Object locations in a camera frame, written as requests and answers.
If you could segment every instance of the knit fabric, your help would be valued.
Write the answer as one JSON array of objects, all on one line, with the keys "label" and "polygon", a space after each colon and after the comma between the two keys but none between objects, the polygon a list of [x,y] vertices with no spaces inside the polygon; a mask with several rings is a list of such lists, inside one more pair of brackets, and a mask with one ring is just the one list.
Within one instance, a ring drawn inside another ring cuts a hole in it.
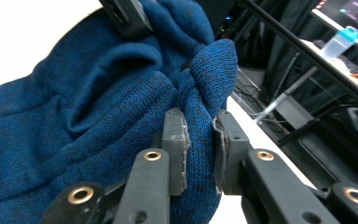
[{"label": "knit fabric", "polygon": [[[101,10],[54,47],[28,77],[0,86],[0,223],[38,223],[79,181],[127,178],[136,154],[180,106],[188,124],[188,188],[172,197],[172,223],[207,223],[220,195],[213,179],[212,119],[233,89],[231,41],[213,42],[193,1],[141,1],[154,33],[128,41]],[[191,61],[190,68],[181,67]]]}]

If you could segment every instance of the bottle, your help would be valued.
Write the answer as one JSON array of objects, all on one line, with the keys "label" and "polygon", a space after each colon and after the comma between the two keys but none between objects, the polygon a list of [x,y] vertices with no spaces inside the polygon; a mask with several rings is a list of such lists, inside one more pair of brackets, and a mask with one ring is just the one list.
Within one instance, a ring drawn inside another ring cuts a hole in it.
[{"label": "bottle", "polygon": [[321,56],[332,60],[350,48],[358,39],[358,30],[351,26],[338,31],[322,48]]}]

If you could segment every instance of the black mechanical part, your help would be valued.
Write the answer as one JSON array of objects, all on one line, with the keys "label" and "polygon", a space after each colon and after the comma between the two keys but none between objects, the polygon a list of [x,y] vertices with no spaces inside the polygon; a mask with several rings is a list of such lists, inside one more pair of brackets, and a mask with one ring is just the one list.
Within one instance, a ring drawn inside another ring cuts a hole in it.
[{"label": "black mechanical part", "polygon": [[326,207],[341,223],[358,223],[358,185],[336,183],[330,189]]},{"label": "black mechanical part", "polygon": [[112,23],[127,39],[133,40],[153,32],[141,3],[138,0],[100,0]]},{"label": "black mechanical part", "polygon": [[170,154],[170,195],[181,195],[187,187],[186,153],[190,147],[185,116],[179,108],[165,113],[162,149]]},{"label": "black mechanical part", "polygon": [[339,223],[276,153],[251,150],[242,167],[249,223]]},{"label": "black mechanical part", "polygon": [[170,158],[159,148],[141,151],[135,159],[114,219],[115,224],[170,221]]},{"label": "black mechanical part", "polygon": [[219,190],[226,195],[241,195],[239,181],[240,161],[252,149],[249,138],[241,126],[226,110],[221,110],[213,120],[214,129],[214,178]]},{"label": "black mechanical part", "polygon": [[103,186],[93,182],[79,182],[66,188],[42,216],[42,224],[101,223],[105,210]]}]

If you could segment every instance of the water bottle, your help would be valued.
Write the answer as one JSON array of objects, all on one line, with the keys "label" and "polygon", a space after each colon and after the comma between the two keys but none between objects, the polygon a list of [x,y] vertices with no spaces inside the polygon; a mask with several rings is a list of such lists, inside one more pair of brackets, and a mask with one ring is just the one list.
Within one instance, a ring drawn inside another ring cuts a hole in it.
[{"label": "water bottle", "polygon": [[326,60],[332,60],[350,48],[358,39],[358,30],[347,26],[336,33],[322,48],[321,55]]}]

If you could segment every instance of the blue garment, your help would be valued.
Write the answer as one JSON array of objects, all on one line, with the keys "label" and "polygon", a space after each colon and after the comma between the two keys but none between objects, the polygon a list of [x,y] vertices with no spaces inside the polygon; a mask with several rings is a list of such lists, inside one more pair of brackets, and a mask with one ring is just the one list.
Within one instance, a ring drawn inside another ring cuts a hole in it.
[{"label": "blue garment", "polygon": [[171,222],[211,219],[220,200],[211,123],[233,89],[235,49],[229,40],[213,42],[195,2],[142,4],[152,35],[125,40],[98,10],[31,75],[0,86],[0,223],[39,222],[75,182],[107,187],[128,177],[136,154],[162,133],[165,112],[176,106],[191,147],[188,188],[172,197]]}]

